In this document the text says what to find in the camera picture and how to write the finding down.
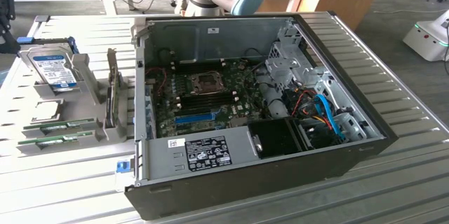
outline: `blue pcie slot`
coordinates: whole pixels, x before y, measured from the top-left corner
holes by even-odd
[[[191,115],[191,116],[184,116],[184,117],[176,117],[175,118],[175,123],[196,123],[199,121],[204,120],[215,120],[215,115],[213,114],[203,114],[203,115]]]

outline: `cpu socket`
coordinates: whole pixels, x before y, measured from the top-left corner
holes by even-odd
[[[225,88],[219,72],[207,72],[191,76],[193,91],[192,94],[215,94]]]

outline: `white table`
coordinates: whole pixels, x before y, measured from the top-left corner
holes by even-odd
[[[301,15],[400,139],[340,178],[151,223],[422,223],[448,220],[446,126],[340,19],[325,12]],[[107,49],[116,47],[120,71],[132,77],[136,55],[129,28],[133,17],[52,16],[48,22],[33,24],[29,36],[73,35],[80,51],[89,53],[89,66],[97,78],[107,77]],[[0,141],[0,223],[141,223],[113,185],[116,161],[135,153],[132,140],[45,155],[25,156],[17,152],[20,127],[27,124],[21,115],[39,100],[29,86],[32,83],[28,69],[16,59],[0,90],[0,138],[11,139]]]

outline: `blue hard drive label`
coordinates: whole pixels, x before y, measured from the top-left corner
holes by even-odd
[[[63,60],[63,56],[35,56],[35,61],[49,61],[49,60]]]
[[[72,70],[67,68],[69,66],[64,56],[35,56],[33,60],[41,76],[52,87],[72,88],[76,86],[76,79]]]

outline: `green ram stick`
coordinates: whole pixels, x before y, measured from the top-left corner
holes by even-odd
[[[23,130],[40,128],[41,131],[55,131],[59,129],[75,128],[80,126],[80,123],[85,123],[88,121],[95,121],[95,118],[80,119],[80,120],[69,120],[69,121],[59,121],[55,123],[44,123],[37,125],[24,126]]]
[[[51,136],[51,137],[39,138],[39,139],[20,141],[19,144],[49,145],[49,144],[57,144],[61,142],[76,141],[80,136],[91,136],[91,135],[93,135],[93,132],[87,131],[87,132],[80,132],[80,133],[75,133],[75,134],[69,134],[64,136]]]

